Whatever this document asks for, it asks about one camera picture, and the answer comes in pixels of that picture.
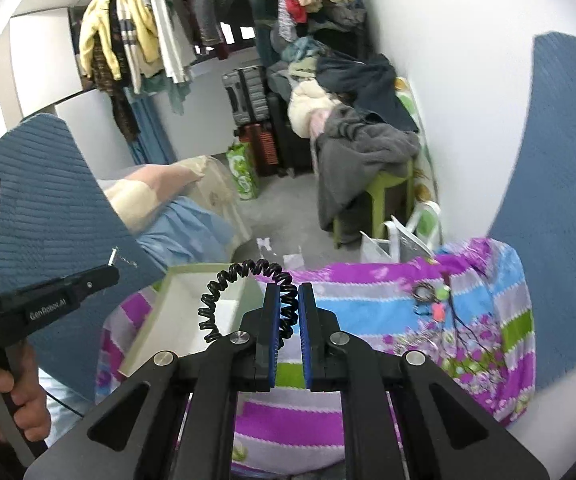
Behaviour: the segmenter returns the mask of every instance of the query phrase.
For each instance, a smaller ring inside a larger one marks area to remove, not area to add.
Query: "yellow jacket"
[[[98,33],[105,60],[112,71],[112,76],[118,81],[121,79],[121,72],[110,40],[110,15],[108,13],[110,1],[92,0],[85,9],[79,36],[79,54],[85,75],[92,76],[92,48],[94,47],[94,37]]]
[[[152,63],[161,58],[155,17],[143,0],[128,0],[128,7],[136,29],[138,44],[143,50],[143,57],[147,63]]]

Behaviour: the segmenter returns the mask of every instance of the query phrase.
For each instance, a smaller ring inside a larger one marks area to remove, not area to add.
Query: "black coiled cord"
[[[214,312],[217,309],[217,301],[221,293],[228,288],[228,282],[234,283],[239,276],[245,278],[248,273],[263,274],[271,278],[274,283],[279,285],[281,291],[281,302],[286,304],[281,308],[281,320],[279,324],[279,348],[283,346],[283,340],[289,338],[294,333],[292,327],[297,324],[299,316],[299,302],[297,301],[297,287],[292,285],[292,276],[285,272],[279,264],[271,264],[268,260],[246,260],[242,264],[232,264],[228,270],[222,270],[217,274],[216,282],[208,283],[209,294],[204,294],[201,301],[206,305],[199,309],[199,316],[206,317],[207,321],[199,323],[201,330],[210,330],[210,333],[204,338],[207,343],[223,337],[219,333],[217,324],[214,319]]]

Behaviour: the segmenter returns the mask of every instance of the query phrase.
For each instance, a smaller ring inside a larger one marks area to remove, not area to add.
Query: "suitcase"
[[[260,65],[247,66],[223,75],[223,86],[237,126],[260,123],[270,116],[262,70]]]
[[[310,140],[303,139],[292,131],[288,124],[286,104],[278,94],[270,92],[267,99],[283,167],[293,177],[301,170],[312,171]]]
[[[255,168],[259,176],[270,176],[277,173],[279,157],[270,123],[241,126],[239,139],[241,142],[248,142],[252,147]]]

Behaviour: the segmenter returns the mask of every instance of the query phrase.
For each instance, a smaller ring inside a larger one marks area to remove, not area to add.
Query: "gray carpet floor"
[[[263,178],[258,198],[240,204],[253,238],[235,252],[234,261],[263,257],[292,270],[359,261],[359,242],[337,250],[332,234],[319,227],[317,181],[312,173]]]

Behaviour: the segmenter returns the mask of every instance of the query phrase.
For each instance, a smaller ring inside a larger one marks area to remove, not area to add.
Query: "pink tag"
[[[443,303],[433,303],[433,319],[437,323],[443,323],[446,320],[446,311]]]

